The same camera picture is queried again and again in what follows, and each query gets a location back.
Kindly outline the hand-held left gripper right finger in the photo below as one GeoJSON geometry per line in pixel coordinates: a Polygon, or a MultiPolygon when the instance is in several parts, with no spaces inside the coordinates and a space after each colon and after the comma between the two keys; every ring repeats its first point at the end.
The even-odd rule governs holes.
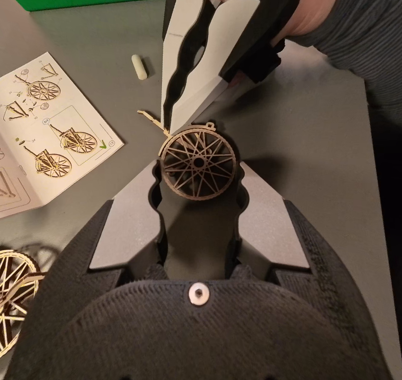
{"type": "Polygon", "coordinates": [[[236,260],[257,278],[268,278],[275,269],[309,272],[284,198],[244,161],[238,172],[236,260]]]}

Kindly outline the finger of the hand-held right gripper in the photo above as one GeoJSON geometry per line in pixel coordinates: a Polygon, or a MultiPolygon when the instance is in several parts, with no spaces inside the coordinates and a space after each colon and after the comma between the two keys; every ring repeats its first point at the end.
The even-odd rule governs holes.
{"type": "Polygon", "coordinates": [[[166,0],[163,23],[162,124],[173,127],[173,105],[180,98],[195,58],[186,41],[198,20],[204,0],[166,0]]]}
{"type": "Polygon", "coordinates": [[[228,82],[220,71],[259,4],[260,0],[229,0],[218,6],[209,25],[204,53],[173,106],[171,134],[194,121],[226,90],[228,82]]]}

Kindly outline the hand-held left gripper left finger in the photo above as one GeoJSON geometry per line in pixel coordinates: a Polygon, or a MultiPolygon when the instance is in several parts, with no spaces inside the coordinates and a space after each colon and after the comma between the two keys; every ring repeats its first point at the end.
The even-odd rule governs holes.
{"type": "Polygon", "coordinates": [[[133,278],[143,278],[151,265],[164,264],[167,234],[158,211],[161,179],[160,161],[154,160],[113,198],[91,271],[122,268],[133,278]]]}

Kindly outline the wooden spoked wheel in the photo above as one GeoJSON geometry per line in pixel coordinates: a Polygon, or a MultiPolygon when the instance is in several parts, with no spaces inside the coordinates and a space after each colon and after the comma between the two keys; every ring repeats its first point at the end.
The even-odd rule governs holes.
{"type": "Polygon", "coordinates": [[[237,158],[228,140],[208,122],[169,137],[160,152],[160,169],[173,192],[205,201],[228,189],[236,175],[237,158]]]}

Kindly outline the wooden fork frame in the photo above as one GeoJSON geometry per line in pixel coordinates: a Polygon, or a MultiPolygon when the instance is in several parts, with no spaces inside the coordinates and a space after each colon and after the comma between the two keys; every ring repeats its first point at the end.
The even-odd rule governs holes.
{"type": "Polygon", "coordinates": [[[215,141],[219,141],[215,124],[209,121],[204,124],[191,124],[180,129],[176,134],[170,134],[162,123],[149,112],[138,110],[137,113],[147,118],[159,128],[166,139],[161,145],[158,157],[163,168],[170,176],[174,175],[173,166],[181,166],[188,163],[190,170],[201,173],[211,165],[211,159],[215,156],[211,150],[212,144],[207,141],[207,134],[213,134],[215,141]]]}

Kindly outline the person's right forearm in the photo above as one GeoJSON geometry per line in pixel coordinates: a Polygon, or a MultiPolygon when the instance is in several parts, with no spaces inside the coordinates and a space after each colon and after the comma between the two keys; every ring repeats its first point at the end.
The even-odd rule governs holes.
{"type": "Polygon", "coordinates": [[[336,0],[309,44],[372,85],[401,68],[401,0],[336,0]]]}

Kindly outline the partly built wooden model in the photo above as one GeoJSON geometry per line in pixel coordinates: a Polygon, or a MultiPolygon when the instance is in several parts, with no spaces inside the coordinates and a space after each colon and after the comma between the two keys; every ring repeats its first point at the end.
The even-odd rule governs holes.
{"type": "Polygon", "coordinates": [[[28,306],[43,279],[37,262],[15,250],[0,252],[0,356],[15,346],[28,306]]]}

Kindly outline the person's right hand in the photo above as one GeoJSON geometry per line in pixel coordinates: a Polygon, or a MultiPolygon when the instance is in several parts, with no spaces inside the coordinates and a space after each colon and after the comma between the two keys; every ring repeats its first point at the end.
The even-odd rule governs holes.
{"type": "Polygon", "coordinates": [[[279,34],[280,38],[311,33],[328,17],[336,0],[299,0],[299,4],[279,34]]]}

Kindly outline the small white cylinder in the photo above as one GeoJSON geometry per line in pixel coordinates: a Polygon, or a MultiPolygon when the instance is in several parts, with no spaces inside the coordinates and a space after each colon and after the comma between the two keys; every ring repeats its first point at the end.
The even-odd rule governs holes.
{"type": "Polygon", "coordinates": [[[134,70],[136,72],[136,75],[138,76],[139,80],[145,80],[148,78],[148,73],[145,68],[145,65],[143,64],[143,60],[141,56],[134,54],[131,56],[131,61],[134,67],[134,70]]]}

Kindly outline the white instruction booklet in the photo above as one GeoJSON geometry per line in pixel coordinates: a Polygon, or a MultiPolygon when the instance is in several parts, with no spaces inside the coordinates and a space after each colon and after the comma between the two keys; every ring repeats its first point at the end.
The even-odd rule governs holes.
{"type": "Polygon", "coordinates": [[[0,79],[0,216],[42,207],[124,145],[45,53],[0,79]]]}

